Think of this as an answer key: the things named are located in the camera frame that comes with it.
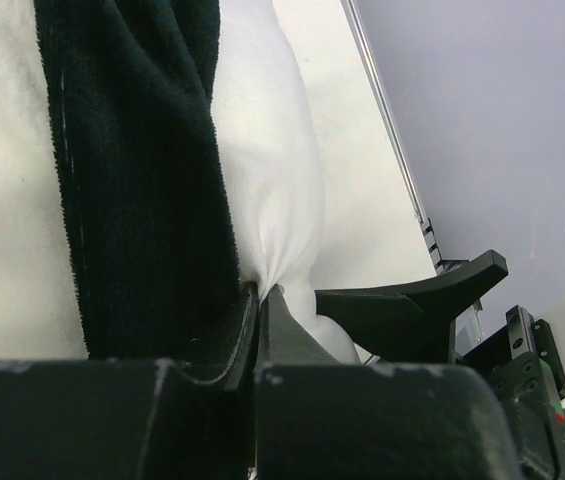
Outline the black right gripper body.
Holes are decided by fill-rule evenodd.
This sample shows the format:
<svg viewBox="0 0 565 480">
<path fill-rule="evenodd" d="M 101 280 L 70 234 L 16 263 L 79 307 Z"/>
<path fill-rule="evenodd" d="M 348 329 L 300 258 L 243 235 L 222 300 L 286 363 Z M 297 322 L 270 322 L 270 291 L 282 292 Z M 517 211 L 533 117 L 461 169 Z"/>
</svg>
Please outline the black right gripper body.
<svg viewBox="0 0 565 480">
<path fill-rule="evenodd" d="M 506 325 L 453 360 L 494 391 L 526 479 L 565 479 L 565 371 L 549 323 L 517 305 Z"/>
</svg>

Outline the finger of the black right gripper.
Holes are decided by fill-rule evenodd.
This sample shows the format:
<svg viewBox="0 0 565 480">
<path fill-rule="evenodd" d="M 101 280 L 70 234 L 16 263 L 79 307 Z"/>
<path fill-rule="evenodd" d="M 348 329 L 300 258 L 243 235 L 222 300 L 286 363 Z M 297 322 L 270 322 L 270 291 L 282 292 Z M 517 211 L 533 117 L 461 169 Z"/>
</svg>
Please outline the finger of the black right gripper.
<svg viewBox="0 0 565 480">
<path fill-rule="evenodd" d="M 389 362 L 449 363 L 453 322 L 507 275 L 505 258 L 488 250 L 459 268 L 416 282 L 318 290 L 317 313 Z"/>
</svg>

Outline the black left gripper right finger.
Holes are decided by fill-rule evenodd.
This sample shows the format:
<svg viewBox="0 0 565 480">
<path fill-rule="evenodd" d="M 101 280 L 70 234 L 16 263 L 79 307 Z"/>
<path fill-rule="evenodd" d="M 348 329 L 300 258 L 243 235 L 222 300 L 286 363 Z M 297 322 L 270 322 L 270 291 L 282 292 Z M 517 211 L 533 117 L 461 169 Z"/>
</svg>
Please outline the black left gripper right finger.
<svg viewBox="0 0 565 480">
<path fill-rule="evenodd" d="M 345 365 L 290 315 L 262 305 L 254 371 L 262 479 L 518 479 L 487 383 L 450 365 Z"/>
</svg>

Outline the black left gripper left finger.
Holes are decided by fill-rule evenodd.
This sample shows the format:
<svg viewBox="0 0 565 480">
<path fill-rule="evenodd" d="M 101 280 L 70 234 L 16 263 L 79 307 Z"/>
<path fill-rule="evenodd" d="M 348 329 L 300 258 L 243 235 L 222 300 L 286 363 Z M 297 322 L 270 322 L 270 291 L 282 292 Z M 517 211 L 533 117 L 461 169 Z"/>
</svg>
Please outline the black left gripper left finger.
<svg viewBox="0 0 565 480">
<path fill-rule="evenodd" d="M 181 360 L 0 361 L 0 479 L 244 479 L 258 294 Z"/>
</svg>

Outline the white pillow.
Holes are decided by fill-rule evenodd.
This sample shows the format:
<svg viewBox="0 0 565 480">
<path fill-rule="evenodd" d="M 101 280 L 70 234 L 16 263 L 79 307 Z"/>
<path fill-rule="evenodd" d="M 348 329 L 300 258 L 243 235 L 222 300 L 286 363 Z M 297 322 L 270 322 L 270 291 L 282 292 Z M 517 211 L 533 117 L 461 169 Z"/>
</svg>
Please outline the white pillow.
<svg viewBox="0 0 565 480">
<path fill-rule="evenodd" d="M 350 336 L 317 312 L 311 270 L 325 217 L 319 148 L 293 49 L 270 1 L 222 1 L 212 99 L 240 279 L 281 288 L 291 316 L 338 362 Z"/>
</svg>

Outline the black white checkered pillowcase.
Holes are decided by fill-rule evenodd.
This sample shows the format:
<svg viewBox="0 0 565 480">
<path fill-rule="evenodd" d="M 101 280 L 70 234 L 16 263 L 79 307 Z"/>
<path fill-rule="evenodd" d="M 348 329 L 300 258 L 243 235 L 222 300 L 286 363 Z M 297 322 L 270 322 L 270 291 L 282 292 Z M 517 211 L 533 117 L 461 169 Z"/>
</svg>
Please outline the black white checkered pillowcase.
<svg viewBox="0 0 565 480">
<path fill-rule="evenodd" d="M 215 1 L 0 1 L 0 360 L 196 362 L 239 296 Z"/>
</svg>

